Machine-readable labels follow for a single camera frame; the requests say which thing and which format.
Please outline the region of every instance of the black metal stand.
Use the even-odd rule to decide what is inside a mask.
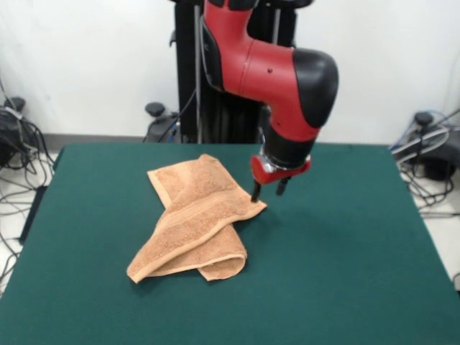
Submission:
[[[195,89],[198,99],[198,103],[194,100],[181,117],[183,142],[257,142],[261,116],[267,114],[266,109],[262,111],[264,104],[219,93],[207,84],[201,56],[197,54],[200,42],[196,39],[195,31],[198,20],[196,9],[202,13],[203,2],[175,0],[175,3],[180,109],[183,109]],[[261,0],[249,22],[248,33],[258,40],[275,40],[279,45],[291,47],[294,45],[296,20],[294,9],[277,9],[270,0]]]

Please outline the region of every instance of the table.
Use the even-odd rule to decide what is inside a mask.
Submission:
[[[163,208],[146,172],[208,153],[247,190],[253,145],[66,147],[4,298],[0,342],[460,344],[460,300],[384,147],[319,144],[313,168],[236,224],[244,271],[135,285]]]

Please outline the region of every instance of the orange towel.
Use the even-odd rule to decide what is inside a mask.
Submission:
[[[193,269],[207,281],[237,275],[247,253],[231,224],[255,217],[267,205],[251,203],[225,167],[208,155],[148,176],[166,211],[129,265],[128,276],[139,282]]]

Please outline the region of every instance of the metal pole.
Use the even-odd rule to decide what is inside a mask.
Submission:
[[[201,33],[200,18],[201,8],[195,5],[195,79],[196,79],[196,131],[198,143],[203,143],[203,130],[201,128]]]
[[[280,20],[281,20],[281,9],[275,10],[275,22],[273,23],[273,37],[272,43],[278,44],[278,36],[280,35]]]

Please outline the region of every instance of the floor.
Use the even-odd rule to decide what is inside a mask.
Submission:
[[[37,162],[35,166],[37,168],[37,175],[30,175],[28,180],[34,186],[38,186],[44,182],[45,173]],[[47,181],[49,182],[51,176],[49,168],[46,167],[45,172]],[[29,212],[28,208],[30,208],[35,192],[26,191],[24,193],[25,189],[23,187],[8,183],[3,179],[20,185],[27,185],[27,181],[24,179],[23,171],[0,170],[0,200],[2,198],[1,194],[9,195],[11,193],[23,192],[22,194],[14,195],[7,199],[9,202],[14,203],[13,206],[5,203],[5,200],[0,202],[0,232],[11,249],[19,253],[22,248],[18,244],[16,238],[19,237],[22,232],[22,227],[24,226]],[[425,211],[460,213],[460,173],[454,176],[454,182],[458,188],[456,188],[443,203],[432,209],[426,209]],[[435,183],[429,180],[420,180],[419,183],[433,192],[441,192],[444,189],[443,183]],[[452,280],[460,273],[460,217],[426,219],[425,223],[444,263],[447,275]],[[0,243],[0,276],[10,256],[11,252],[3,243]],[[14,263],[15,258],[12,257],[7,268],[9,269]],[[4,281],[0,282],[0,297],[6,288],[9,276],[10,275],[8,275]],[[460,277],[455,279],[455,283],[457,290],[460,290]]]

